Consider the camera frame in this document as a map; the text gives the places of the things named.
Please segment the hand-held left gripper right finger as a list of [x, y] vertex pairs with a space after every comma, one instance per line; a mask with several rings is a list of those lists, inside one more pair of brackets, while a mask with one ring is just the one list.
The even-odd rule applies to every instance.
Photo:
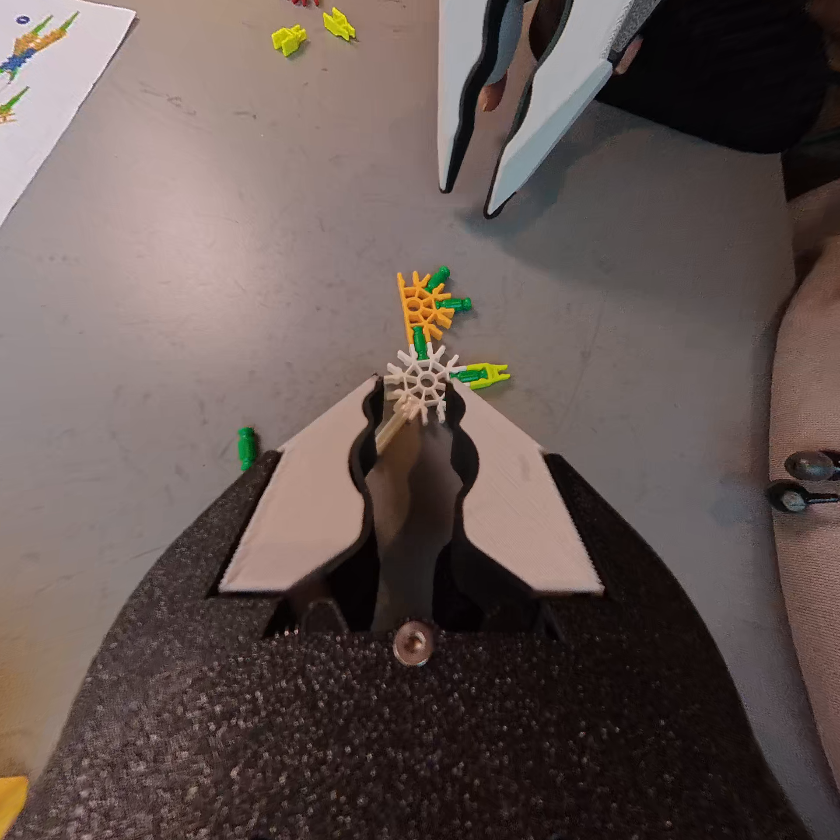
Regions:
[[543, 447], [461, 381], [446, 398], [466, 547], [535, 595], [602, 595]]

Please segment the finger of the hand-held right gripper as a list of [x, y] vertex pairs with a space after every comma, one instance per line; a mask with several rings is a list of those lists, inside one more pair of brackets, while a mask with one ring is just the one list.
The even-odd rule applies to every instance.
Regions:
[[476, 122], [481, 89], [499, 55], [506, 1], [440, 1], [437, 37], [437, 170], [451, 193]]
[[560, 26], [535, 59], [491, 179], [484, 215], [496, 217], [613, 76], [611, 43], [627, 2], [565, 2]]

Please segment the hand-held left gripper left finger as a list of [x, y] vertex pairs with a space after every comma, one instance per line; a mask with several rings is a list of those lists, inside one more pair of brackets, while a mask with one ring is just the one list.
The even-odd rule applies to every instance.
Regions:
[[279, 449], [217, 590], [287, 593], [347, 560], [371, 534], [384, 380], [373, 374]]

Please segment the white plastic rod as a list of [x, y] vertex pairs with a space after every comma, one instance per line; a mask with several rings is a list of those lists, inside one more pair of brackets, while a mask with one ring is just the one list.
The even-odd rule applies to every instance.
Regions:
[[374, 439], [375, 453], [381, 456], [402, 431], [405, 425], [420, 413], [419, 405], [414, 402], [396, 402], [390, 418], [377, 431]]

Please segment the white snowflake connector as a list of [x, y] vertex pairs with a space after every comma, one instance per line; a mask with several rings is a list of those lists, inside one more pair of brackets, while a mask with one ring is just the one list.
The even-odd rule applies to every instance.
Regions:
[[426, 349], [421, 359], [413, 345], [397, 352], [397, 362], [387, 365], [384, 375], [385, 397], [394, 403], [394, 411], [407, 422], [419, 419], [427, 425], [431, 416], [445, 422], [446, 390], [454, 374], [465, 371], [457, 354], [447, 355], [445, 345]]

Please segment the orange half-circle connector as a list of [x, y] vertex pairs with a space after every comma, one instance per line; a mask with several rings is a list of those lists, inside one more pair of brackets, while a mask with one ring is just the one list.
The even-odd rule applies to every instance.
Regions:
[[426, 339], [435, 341], [440, 341], [443, 331], [452, 326], [455, 312], [450, 309], [437, 310], [435, 307], [437, 299], [451, 298], [451, 293], [446, 291], [445, 285], [433, 293], [426, 291], [424, 279], [427, 276], [420, 277], [419, 273], [414, 271], [411, 280], [406, 281], [401, 272], [396, 275], [408, 344], [413, 344], [413, 325], [422, 326]]

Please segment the person's right forearm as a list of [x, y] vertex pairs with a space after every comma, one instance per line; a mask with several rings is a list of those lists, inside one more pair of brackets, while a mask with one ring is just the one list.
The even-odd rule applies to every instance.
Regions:
[[596, 100], [722, 148], [779, 154], [786, 198], [838, 180], [838, 1], [662, 2]]

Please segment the person's right hand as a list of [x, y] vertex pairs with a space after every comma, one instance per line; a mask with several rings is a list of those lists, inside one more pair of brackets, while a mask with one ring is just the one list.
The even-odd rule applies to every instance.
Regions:
[[[528, 31], [529, 44], [535, 59], [541, 57], [548, 47], [554, 31], [559, 28], [564, 4], [565, 2], [562, 1], [538, 2]], [[507, 85], [508, 69], [517, 50], [522, 32], [524, 6], [525, 2], [507, 2], [500, 28], [497, 61], [478, 97], [477, 108], [481, 112], [492, 112], [501, 103]], [[620, 76], [627, 73], [642, 48], [643, 42], [643, 35], [636, 34], [633, 40], [620, 52], [619, 60], [613, 68], [613, 75]]]

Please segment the black earbuds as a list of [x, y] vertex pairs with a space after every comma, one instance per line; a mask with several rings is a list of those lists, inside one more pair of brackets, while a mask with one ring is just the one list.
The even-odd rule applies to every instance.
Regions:
[[799, 451], [784, 462], [790, 479], [772, 482], [765, 491], [771, 507], [785, 513], [799, 514], [822, 505], [839, 502], [838, 492], [809, 490], [806, 485], [837, 483], [839, 453], [833, 450]]

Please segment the yellow box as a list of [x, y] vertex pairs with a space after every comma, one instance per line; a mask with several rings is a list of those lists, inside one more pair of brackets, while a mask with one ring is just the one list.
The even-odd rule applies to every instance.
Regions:
[[4, 839], [23, 811], [28, 796], [28, 777], [6, 776], [0, 779], [0, 837]]

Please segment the printed instruction sheet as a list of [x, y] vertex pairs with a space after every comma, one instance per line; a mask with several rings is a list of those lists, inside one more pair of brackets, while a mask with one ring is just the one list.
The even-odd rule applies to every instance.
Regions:
[[67, 130], [136, 17], [81, 1], [1, 2], [1, 221]]

